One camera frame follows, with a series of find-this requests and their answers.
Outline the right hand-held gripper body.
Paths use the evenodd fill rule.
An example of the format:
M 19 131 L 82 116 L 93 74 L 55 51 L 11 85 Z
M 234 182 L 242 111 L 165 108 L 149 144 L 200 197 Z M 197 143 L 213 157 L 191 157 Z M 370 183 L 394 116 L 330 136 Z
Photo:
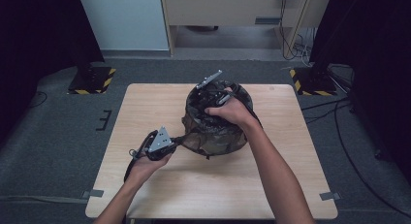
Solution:
M 221 107 L 239 92 L 237 83 L 216 80 L 221 74 L 222 71 L 218 70 L 195 86 L 198 91 L 198 103 L 201 106 Z

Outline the person's left hand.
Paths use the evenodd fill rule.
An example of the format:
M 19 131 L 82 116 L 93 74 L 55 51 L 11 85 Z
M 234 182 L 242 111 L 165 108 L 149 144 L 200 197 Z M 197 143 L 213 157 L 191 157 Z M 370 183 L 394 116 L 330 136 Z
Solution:
M 158 169 L 165 166 L 172 158 L 172 154 L 167 154 L 164 158 L 158 161 L 151 161 L 148 157 L 142 157 L 132 167 L 128 179 L 134 182 L 144 183 L 147 181 Z

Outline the striped black stand base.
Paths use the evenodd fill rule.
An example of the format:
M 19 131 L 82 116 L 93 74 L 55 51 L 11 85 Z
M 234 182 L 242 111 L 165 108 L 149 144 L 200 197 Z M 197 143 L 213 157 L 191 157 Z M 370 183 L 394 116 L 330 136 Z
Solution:
M 69 94 L 102 94 L 111 84 L 115 73 L 112 67 L 94 67 L 78 71 L 68 88 Z
M 311 68 L 294 68 L 290 70 L 290 75 L 299 95 L 336 94 L 336 88 L 328 73 L 316 72 Z

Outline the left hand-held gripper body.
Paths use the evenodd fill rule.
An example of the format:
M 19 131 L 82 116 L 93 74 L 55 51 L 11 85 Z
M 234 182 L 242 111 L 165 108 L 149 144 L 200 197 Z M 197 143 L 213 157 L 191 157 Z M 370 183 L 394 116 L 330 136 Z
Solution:
M 167 154 L 174 153 L 176 146 L 173 145 L 167 129 L 161 126 L 159 130 L 150 132 L 143 140 L 138 150 L 130 149 L 129 154 L 134 160 L 146 156 L 151 161 L 158 161 Z

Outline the wooden desk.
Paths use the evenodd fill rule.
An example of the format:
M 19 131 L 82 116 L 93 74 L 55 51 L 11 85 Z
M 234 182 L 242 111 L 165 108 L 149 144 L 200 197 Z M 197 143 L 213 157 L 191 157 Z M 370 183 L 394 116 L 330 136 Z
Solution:
M 303 28 L 317 28 L 330 0 L 161 0 L 170 52 L 180 26 L 272 26 L 289 56 Z

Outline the black garbage bag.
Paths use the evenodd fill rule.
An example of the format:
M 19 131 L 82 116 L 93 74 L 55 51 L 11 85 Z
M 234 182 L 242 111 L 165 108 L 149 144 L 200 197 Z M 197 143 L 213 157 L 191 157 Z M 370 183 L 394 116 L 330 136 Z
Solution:
M 234 97 L 256 116 L 251 96 L 238 85 L 239 92 Z M 206 108 L 217 107 L 201 106 L 198 103 L 198 91 L 194 87 L 187 96 L 185 115 L 181 118 L 185 134 L 190 133 L 184 147 L 210 157 L 235 152 L 247 144 L 245 134 L 237 125 L 222 117 L 206 114 Z

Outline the grey tape piece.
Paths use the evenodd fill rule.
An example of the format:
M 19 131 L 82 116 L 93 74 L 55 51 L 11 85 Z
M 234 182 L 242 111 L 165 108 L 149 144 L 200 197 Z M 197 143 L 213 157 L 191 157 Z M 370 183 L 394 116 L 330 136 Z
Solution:
M 322 199 L 322 201 L 326 201 L 326 200 L 340 200 L 341 196 L 339 193 L 333 193 L 333 192 L 327 192 L 327 193 L 322 193 L 319 194 L 320 198 Z
M 89 191 L 83 191 L 81 194 L 81 197 L 83 199 L 89 199 L 90 197 L 98 197 L 101 198 L 103 197 L 104 190 L 96 190 L 96 189 L 91 189 Z

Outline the black curtain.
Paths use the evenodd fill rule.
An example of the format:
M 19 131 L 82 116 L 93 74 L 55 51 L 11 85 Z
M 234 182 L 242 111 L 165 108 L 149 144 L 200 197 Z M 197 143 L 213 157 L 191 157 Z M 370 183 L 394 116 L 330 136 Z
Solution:
M 354 70 L 364 125 L 411 184 L 411 0 L 330 0 L 310 61 Z
M 0 145 L 41 78 L 76 66 L 92 82 L 103 60 L 80 0 L 0 0 Z

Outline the person's right hand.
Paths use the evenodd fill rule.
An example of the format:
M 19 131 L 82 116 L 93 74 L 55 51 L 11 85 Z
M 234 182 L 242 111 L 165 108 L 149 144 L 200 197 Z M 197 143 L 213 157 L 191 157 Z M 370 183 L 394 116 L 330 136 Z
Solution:
M 249 112 L 240 100 L 231 97 L 223 106 L 218 108 L 206 108 L 208 115 L 219 116 L 237 125 L 244 132 L 249 130 L 261 130 L 258 120 Z

